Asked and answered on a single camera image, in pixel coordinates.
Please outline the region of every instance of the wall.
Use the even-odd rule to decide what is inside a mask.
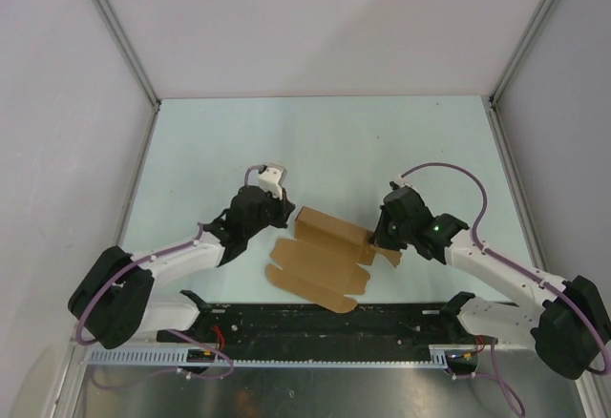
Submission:
[[[500,111],[550,268],[611,309],[611,0],[561,0]]]
[[[160,97],[489,94],[539,0],[110,0]]]
[[[0,416],[38,416],[151,106],[91,0],[0,0]]]

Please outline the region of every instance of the brown cardboard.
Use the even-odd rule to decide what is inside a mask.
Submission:
[[[376,253],[393,266],[401,253],[369,244],[371,232],[341,219],[304,207],[295,220],[296,240],[279,239],[265,275],[285,291],[320,306],[346,313],[357,302],[345,294],[362,295],[369,272],[357,262],[371,265]]]

